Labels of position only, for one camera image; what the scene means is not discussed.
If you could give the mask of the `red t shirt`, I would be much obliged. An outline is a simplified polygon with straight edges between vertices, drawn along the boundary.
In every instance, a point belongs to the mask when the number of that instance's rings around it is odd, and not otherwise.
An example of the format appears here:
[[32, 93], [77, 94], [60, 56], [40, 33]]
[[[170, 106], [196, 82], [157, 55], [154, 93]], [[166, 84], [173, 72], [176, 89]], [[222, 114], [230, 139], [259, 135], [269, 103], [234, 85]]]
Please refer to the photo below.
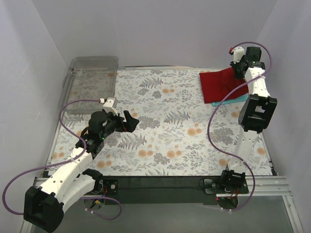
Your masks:
[[236, 79], [233, 68], [199, 74], [204, 102], [220, 102], [233, 89], [245, 83]]

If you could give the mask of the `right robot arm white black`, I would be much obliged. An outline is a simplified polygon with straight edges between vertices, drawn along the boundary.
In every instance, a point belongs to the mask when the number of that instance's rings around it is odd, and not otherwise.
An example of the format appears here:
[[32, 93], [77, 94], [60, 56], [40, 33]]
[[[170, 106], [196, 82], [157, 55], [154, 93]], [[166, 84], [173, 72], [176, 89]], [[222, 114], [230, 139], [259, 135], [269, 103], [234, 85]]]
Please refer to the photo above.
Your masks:
[[229, 52], [233, 55], [230, 63], [235, 77], [247, 83], [248, 98], [239, 114], [239, 138], [233, 157], [221, 174], [221, 185], [225, 192], [238, 193], [246, 188], [245, 163], [259, 134], [266, 129], [277, 106], [277, 99], [271, 97], [265, 81], [265, 64], [260, 61], [261, 48], [235, 47]]

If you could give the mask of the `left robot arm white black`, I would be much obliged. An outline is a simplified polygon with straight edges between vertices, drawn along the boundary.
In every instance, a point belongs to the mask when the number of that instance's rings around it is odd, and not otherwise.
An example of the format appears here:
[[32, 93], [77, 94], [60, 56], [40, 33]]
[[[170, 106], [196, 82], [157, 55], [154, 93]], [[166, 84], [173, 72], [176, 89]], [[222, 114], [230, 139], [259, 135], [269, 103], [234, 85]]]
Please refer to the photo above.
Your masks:
[[98, 188], [102, 175], [95, 170], [84, 171], [104, 147], [104, 140], [114, 132], [132, 133], [139, 120], [128, 111], [124, 117], [110, 110], [91, 114], [81, 133], [81, 140], [70, 155], [39, 187], [30, 187], [25, 194], [24, 220], [52, 233], [63, 220], [65, 212], [84, 194]]

